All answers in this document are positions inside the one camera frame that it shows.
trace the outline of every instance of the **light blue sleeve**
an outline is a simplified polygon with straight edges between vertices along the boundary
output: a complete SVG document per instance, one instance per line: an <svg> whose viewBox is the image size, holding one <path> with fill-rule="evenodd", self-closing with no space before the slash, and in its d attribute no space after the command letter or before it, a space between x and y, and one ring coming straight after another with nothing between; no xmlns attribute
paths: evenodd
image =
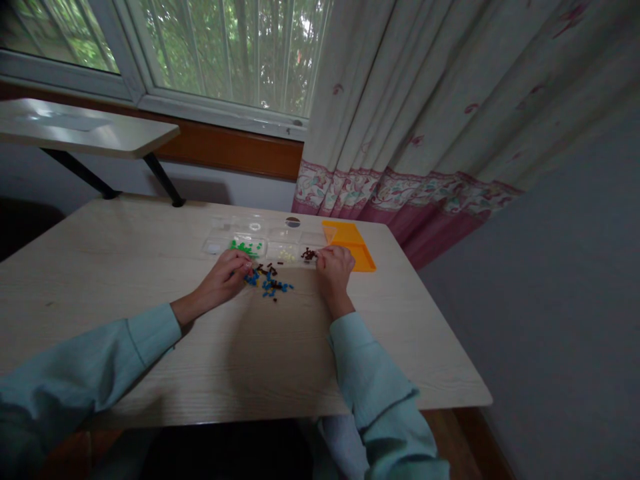
<svg viewBox="0 0 640 480"><path fill-rule="evenodd" d="M42 352L0 380L0 477L32 477L86 418L113 406L180 340L160 305Z"/></svg>
<svg viewBox="0 0 640 480"><path fill-rule="evenodd" d="M418 412L418 389L373 338L356 312L331 325L337 378L371 468L368 479L448 479L433 434Z"/></svg>

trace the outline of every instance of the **cuff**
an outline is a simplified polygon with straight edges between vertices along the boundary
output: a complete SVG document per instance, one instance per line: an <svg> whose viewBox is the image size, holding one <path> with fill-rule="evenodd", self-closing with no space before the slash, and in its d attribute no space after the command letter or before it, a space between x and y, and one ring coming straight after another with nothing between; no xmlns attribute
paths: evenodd
<svg viewBox="0 0 640 480"><path fill-rule="evenodd" d="M329 343L336 357L363 345L375 342L375 338L362 322L358 312L352 312L338 318L329 328Z"/></svg>
<svg viewBox="0 0 640 480"><path fill-rule="evenodd" d="M168 303L148 310L128 321L131 340L146 367L173 346L182 333Z"/></svg>

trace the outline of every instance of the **gray wall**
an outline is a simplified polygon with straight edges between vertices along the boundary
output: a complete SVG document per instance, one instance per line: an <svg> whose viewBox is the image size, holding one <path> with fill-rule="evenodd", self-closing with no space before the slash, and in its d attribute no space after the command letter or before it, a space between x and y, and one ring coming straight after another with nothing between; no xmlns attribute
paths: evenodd
<svg viewBox="0 0 640 480"><path fill-rule="evenodd" d="M519 479L640 478L640 112L420 276Z"/></svg>
<svg viewBox="0 0 640 480"><path fill-rule="evenodd" d="M142 160L75 156L111 188L168 196ZM291 211L292 182L178 163L163 162L163 166L178 192L188 200ZM97 195L40 149L0 143L0 197L51 205L68 215Z"/></svg>

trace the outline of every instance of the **hand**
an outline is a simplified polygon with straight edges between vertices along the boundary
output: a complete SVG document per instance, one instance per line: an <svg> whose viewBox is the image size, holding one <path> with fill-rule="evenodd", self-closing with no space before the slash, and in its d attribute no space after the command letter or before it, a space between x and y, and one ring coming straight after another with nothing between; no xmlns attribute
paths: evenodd
<svg viewBox="0 0 640 480"><path fill-rule="evenodd" d="M180 326L234 298L252 270L251 258L241 250L226 250L202 283L190 294L171 303Z"/></svg>
<svg viewBox="0 0 640 480"><path fill-rule="evenodd" d="M316 270L320 283L320 294L327 302L334 320L354 312L351 299L347 295L349 276L355 266L355 259L349 249L330 245L318 250Z"/></svg>

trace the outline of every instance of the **person's left hand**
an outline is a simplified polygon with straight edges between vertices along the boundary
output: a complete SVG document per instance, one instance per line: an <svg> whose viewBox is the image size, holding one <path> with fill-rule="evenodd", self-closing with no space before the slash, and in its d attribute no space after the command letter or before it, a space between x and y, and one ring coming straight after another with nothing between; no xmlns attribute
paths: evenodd
<svg viewBox="0 0 640 480"><path fill-rule="evenodd" d="M171 303L178 323L184 327L234 298L244 287L245 275L251 270L248 254L242 250L226 250L193 292Z"/></svg>

